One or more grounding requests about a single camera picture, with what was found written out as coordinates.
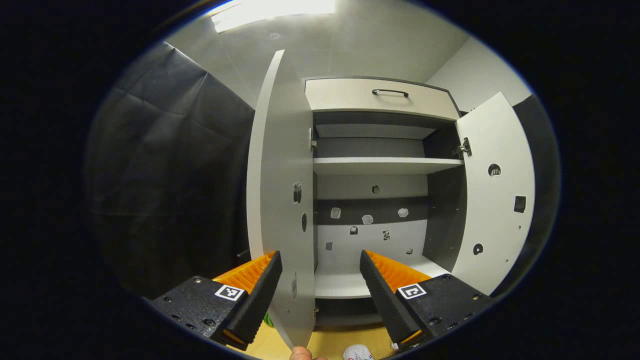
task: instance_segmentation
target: cabinet door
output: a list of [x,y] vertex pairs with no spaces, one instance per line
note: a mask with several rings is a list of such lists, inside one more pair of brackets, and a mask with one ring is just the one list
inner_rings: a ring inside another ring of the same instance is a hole
[[529,232],[535,182],[527,137],[502,93],[456,121],[467,173],[467,221],[451,272],[489,295],[516,261]]
[[253,119],[246,212],[252,259],[282,256],[268,313],[290,347],[307,346],[315,324],[312,123],[303,84],[287,52],[277,51]]

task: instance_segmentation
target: black curtain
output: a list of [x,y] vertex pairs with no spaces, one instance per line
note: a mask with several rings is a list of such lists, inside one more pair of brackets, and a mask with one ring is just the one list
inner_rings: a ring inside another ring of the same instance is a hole
[[161,43],[120,76],[88,139],[95,236],[122,285],[155,298],[247,258],[253,108]]

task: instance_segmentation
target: white wall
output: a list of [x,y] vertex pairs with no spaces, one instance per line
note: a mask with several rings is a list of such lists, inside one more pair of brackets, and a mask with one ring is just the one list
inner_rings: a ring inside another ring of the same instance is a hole
[[513,106],[531,95],[527,84],[500,56],[470,37],[427,84],[448,89],[461,111],[470,111],[498,92]]

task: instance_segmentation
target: wooden floor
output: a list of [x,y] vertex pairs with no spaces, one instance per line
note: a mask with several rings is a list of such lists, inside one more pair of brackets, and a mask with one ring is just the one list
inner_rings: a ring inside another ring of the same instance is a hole
[[[342,360],[344,349],[354,344],[367,345],[376,360],[394,353],[390,347],[391,339],[382,324],[339,328],[317,327],[311,334],[307,348],[311,350],[314,357],[323,356],[328,360]],[[291,356],[291,350],[282,341],[278,331],[264,322],[260,325],[253,343],[243,352],[264,360],[288,360]]]

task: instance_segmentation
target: cabinet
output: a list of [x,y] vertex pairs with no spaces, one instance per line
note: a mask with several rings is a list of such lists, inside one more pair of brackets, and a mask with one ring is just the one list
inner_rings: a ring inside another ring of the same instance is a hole
[[365,308],[362,249],[490,294],[520,253],[534,206],[531,152],[506,98],[461,118],[445,90],[301,81],[287,57],[276,52],[267,71],[247,170],[252,258],[282,253],[269,315],[285,342],[307,344],[316,301],[343,322],[349,314],[336,308]]

